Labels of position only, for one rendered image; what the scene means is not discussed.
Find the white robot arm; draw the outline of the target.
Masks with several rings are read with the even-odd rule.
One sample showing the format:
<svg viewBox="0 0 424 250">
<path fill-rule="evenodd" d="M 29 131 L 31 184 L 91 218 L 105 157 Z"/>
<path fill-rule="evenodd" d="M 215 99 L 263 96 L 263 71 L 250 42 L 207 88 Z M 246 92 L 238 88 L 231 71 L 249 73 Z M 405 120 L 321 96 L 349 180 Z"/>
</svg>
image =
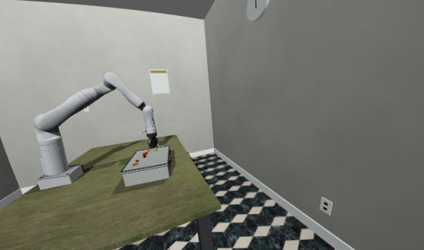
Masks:
<svg viewBox="0 0 424 250">
<path fill-rule="evenodd" d="M 118 89 L 133 106 L 142 110 L 146 129 L 141 130 L 139 134 L 156 132 L 153 108 L 135 95 L 117 75 L 106 73 L 104 82 L 98 86 L 81 90 L 69 97 L 59 107 L 47 113 L 39 114 L 34 118 L 33 124 L 41 150 L 41 165 L 45 175 L 53 176 L 69 170 L 63 140 L 58 127 L 69 117 L 115 89 Z"/>
</svg>

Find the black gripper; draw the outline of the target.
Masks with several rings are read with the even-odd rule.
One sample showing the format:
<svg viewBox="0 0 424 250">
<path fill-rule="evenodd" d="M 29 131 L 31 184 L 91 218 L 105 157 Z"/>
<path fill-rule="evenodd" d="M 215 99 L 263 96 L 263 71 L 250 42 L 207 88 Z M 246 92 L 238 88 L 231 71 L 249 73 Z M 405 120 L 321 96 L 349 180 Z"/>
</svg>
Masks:
<svg viewBox="0 0 424 250">
<path fill-rule="evenodd" d="M 149 147 L 150 148 L 156 147 L 157 140 L 158 140 L 158 138 L 156 137 L 157 136 L 157 133 L 156 132 L 155 133 L 147 133 L 146 135 L 147 135 L 147 137 L 149 137 L 149 142 L 148 142 Z"/>
</svg>

